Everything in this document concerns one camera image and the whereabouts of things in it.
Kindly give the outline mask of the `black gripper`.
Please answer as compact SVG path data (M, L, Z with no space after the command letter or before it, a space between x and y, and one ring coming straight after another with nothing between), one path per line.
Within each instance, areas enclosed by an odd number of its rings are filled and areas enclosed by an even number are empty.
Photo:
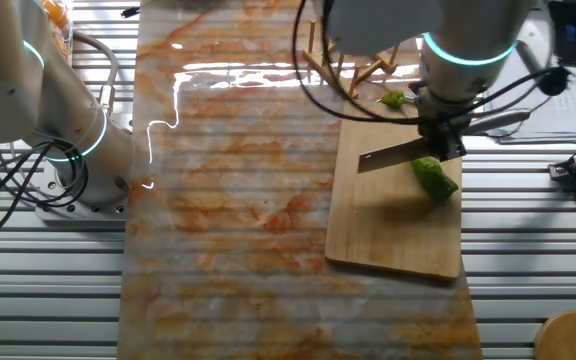
M470 123L469 115L459 115L471 105L471 100L449 101L428 89L421 89L414 105L423 120L418 133L426 138L429 153L438 160L452 160L467 154L462 132Z

